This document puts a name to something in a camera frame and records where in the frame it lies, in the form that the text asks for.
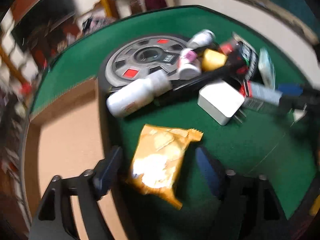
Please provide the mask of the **light blue tissue pack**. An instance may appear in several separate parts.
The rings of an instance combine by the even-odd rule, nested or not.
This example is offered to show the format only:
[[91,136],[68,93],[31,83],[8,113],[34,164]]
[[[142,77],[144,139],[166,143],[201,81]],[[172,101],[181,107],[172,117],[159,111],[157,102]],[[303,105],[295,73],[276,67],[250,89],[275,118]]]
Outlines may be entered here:
[[266,48],[259,51],[258,69],[266,87],[275,90],[276,88],[276,72],[273,62]]

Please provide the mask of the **yellow snack packet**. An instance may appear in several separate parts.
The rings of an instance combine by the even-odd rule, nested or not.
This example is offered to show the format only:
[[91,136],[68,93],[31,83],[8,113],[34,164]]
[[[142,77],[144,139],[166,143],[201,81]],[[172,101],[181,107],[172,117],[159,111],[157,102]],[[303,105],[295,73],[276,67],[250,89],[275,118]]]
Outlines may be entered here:
[[126,182],[139,193],[156,195],[180,210],[174,187],[188,146],[202,137],[203,132],[193,128],[144,125]]

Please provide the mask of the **white power adapter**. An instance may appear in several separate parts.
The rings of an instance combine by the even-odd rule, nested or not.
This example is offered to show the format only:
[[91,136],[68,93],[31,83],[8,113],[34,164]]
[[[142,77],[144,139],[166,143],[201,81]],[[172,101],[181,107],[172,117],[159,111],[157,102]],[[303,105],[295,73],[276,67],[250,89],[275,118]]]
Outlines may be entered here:
[[197,104],[219,125],[225,126],[245,101],[245,97],[223,80],[210,83],[199,91]]

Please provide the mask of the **black marker pink cap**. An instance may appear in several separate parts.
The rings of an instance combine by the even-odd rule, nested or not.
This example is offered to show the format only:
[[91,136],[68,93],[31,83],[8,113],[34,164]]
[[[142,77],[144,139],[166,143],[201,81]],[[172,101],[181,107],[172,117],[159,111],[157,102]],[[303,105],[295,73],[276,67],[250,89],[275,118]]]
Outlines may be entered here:
[[229,66],[223,66],[223,67],[217,68],[216,70],[205,72],[200,76],[197,76],[195,78],[192,78],[184,82],[172,81],[172,91],[180,92],[180,93],[185,91],[193,92],[195,90],[202,88],[208,83],[211,83],[213,81],[223,79],[224,77],[229,76],[231,72],[232,71]]

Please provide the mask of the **large white pill bottle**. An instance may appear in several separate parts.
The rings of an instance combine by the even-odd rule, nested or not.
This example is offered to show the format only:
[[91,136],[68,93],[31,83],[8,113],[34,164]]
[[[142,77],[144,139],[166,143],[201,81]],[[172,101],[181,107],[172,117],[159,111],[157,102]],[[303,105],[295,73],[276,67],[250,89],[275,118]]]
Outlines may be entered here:
[[109,112],[116,118],[125,117],[171,89],[172,85],[166,73],[158,70],[111,94],[106,100],[106,105]]

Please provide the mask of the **white bottle green label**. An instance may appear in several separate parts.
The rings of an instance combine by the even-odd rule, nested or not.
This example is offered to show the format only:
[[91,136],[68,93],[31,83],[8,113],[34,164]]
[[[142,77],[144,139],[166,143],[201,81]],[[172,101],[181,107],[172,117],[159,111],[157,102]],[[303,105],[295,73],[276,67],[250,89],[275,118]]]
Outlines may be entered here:
[[196,48],[208,46],[214,41],[215,41],[215,34],[211,30],[203,29],[202,31],[196,33],[187,42],[187,47],[191,49],[196,49]]

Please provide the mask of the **small white bottle pink label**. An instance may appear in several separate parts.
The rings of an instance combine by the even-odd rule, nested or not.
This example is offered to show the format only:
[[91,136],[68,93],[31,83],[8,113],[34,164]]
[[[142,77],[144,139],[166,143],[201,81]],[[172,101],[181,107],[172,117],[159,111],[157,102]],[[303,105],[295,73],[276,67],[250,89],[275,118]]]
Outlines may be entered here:
[[185,48],[180,52],[178,59],[177,73],[180,80],[190,80],[201,74],[202,70],[197,54],[190,48]]

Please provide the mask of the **cardboard box tray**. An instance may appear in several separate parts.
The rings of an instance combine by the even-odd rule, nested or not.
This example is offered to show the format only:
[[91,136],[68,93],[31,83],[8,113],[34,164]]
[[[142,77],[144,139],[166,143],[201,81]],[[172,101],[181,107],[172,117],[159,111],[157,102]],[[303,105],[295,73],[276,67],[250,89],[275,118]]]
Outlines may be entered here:
[[95,198],[94,168],[116,146],[100,98],[91,77],[28,116],[21,175],[30,239],[127,239],[116,209],[118,175]]

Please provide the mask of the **round grey table control panel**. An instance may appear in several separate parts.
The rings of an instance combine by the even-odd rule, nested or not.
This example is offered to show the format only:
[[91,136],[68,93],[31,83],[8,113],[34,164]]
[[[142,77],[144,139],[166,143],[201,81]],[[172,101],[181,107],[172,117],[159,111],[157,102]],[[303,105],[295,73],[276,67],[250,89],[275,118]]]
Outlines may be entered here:
[[144,35],[119,46],[103,60],[98,73],[99,90],[119,90],[132,81],[163,70],[169,80],[178,80],[178,59],[188,37],[157,33]]

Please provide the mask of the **black flat television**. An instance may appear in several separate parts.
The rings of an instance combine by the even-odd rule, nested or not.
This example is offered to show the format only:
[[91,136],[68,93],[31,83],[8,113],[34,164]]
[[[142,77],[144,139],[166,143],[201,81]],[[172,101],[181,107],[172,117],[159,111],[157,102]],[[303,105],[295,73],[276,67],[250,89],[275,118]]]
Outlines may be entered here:
[[27,38],[35,28],[48,23],[56,24],[74,14],[75,6],[72,0],[39,0],[27,9],[19,20],[15,20],[11,34],[21,51],[25,52]]

